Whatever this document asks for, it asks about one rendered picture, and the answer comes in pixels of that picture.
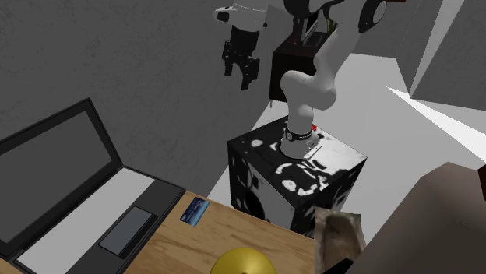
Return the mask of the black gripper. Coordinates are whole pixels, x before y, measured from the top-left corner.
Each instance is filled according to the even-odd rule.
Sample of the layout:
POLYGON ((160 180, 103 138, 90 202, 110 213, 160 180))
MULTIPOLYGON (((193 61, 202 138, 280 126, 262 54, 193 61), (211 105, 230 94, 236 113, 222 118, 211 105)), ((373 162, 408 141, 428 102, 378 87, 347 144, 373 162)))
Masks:
POLYGON ((241 90, 247 90, 249 84, 258 78, 260 60, 252 56, 258 39, 259 31, 250 32, 232 26, 230 40, 224 43, 222 60, 225 76, 231 76, 234 61, 243 58, 239 65, 242 74, 241 90))

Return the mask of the black white patterned robot stand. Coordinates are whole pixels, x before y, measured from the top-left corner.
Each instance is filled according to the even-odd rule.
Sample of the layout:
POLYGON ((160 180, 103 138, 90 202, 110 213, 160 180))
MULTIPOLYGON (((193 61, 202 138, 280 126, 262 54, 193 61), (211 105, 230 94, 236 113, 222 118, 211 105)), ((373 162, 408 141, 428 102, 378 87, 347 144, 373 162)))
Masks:
POLYGON ((236 210, 313 237, 315 208, 341 210, 367 157, 317 128, 319 144, 301 160, 280 151, 282 117, 227 143, 236 210))

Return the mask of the blue card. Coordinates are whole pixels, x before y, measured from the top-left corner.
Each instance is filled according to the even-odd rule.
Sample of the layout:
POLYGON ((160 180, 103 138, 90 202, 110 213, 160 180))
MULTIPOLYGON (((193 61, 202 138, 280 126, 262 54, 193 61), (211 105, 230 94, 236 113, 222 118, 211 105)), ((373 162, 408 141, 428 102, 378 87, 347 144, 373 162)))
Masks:
POLYGON ((209 201, 195 197, 181 215, 180 221, 195 227, 209 205, 209 201))

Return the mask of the wooden desk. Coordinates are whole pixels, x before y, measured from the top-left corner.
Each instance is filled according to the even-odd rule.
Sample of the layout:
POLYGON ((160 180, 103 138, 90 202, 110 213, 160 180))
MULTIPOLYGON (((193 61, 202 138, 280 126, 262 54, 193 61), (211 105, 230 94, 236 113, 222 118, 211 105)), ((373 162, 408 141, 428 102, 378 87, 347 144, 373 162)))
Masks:
POLYGON ((198 195, 187 191, 125 271, 126 274, 209 274, 233 248, 261 251, 277 274, 313 274, 314 242, 275 224, 210 201, 196 226, 180 221, 198 195))

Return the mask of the grey brown textured cushion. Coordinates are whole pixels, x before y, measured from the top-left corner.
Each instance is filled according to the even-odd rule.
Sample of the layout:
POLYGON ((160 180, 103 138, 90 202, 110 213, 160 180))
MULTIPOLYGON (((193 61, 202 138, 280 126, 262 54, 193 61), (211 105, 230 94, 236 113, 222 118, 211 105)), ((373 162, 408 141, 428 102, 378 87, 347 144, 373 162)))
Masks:
POLYGON ((315 208, 315 274, 344 274, 366 247, 361 215, 315 208))

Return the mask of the yellow round object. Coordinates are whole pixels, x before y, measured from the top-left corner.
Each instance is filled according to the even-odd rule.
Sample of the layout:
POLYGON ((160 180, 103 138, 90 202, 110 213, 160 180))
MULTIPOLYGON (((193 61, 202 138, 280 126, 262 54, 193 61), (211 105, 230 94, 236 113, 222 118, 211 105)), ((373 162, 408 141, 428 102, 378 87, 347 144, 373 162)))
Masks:
POLYGON ((277 274, 272 262, 253 248, 235 248, 214 263, 210 274, 277 274))

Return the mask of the dark grey open laptop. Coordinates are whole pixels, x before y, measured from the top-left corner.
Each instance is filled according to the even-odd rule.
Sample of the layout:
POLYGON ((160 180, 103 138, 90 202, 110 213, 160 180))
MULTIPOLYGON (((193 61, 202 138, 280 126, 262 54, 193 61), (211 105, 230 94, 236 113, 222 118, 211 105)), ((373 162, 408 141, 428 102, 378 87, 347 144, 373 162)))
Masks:
POLYGON ((124 274, 184 193, 124 165, 81 100, 0 141, 0 258, 22 274, 124 274))

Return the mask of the brown sofa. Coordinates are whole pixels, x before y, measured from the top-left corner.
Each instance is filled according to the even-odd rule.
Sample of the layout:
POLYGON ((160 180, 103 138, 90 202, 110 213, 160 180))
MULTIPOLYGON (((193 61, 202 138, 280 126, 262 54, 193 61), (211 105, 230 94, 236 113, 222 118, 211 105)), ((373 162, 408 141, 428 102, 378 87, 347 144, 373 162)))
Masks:
POLYGON ((421 177, 356 258, 316 274, 486 274, 486 164, 421 177))

